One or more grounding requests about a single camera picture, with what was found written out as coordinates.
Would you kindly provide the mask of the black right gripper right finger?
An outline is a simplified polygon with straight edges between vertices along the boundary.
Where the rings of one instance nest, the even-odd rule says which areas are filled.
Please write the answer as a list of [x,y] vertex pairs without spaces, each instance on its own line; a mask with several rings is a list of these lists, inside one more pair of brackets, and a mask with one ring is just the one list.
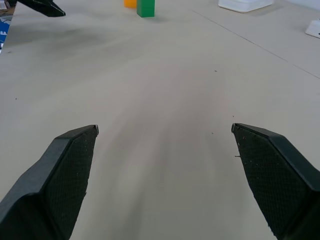
[[283,135],[233,123],[245,176],[277,240],[320,240],[320,171]]

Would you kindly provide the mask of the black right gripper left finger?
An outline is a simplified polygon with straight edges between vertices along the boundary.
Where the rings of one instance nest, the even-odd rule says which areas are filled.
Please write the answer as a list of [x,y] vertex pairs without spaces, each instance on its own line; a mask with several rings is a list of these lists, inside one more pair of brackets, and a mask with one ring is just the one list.
[[69,240],[87,193],[99,127],[54,138],[0,201],[0,240]]

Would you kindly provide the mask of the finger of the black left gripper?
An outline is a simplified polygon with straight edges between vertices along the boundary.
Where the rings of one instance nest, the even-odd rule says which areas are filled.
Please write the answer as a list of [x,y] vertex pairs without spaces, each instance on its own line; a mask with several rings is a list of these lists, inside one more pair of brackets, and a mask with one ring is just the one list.
[[66,13],[53,0],[17,0],[47,17],[64,17]]

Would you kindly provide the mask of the blue printed box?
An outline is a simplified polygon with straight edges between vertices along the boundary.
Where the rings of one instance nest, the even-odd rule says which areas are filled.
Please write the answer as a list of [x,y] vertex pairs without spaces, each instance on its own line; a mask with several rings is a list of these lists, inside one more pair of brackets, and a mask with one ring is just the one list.
[[9,32],[12,16],[0,17],[0,43],[3,44]]

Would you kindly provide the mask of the green rectangular block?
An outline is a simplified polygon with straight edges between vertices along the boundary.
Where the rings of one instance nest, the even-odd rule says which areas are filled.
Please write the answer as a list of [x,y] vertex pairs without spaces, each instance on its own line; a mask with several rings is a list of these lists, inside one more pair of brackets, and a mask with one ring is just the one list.
[[151,18],[155,16],[155,0],[137,0],[136,13],[141,18]]

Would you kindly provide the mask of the small white box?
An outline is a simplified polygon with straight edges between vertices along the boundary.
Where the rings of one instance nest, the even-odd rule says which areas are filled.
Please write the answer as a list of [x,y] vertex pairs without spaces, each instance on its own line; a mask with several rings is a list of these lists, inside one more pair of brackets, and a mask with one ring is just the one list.
[[312,20],[305,30],[305,33],[309,36],[320,39],[320,19]]

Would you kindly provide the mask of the white plastic tray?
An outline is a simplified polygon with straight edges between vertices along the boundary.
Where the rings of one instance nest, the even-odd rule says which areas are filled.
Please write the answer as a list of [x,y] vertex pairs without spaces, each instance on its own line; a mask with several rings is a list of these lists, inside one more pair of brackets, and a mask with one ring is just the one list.
[[274,0],[218,0],[218,6],[238,13],[248,13],[274,3]]

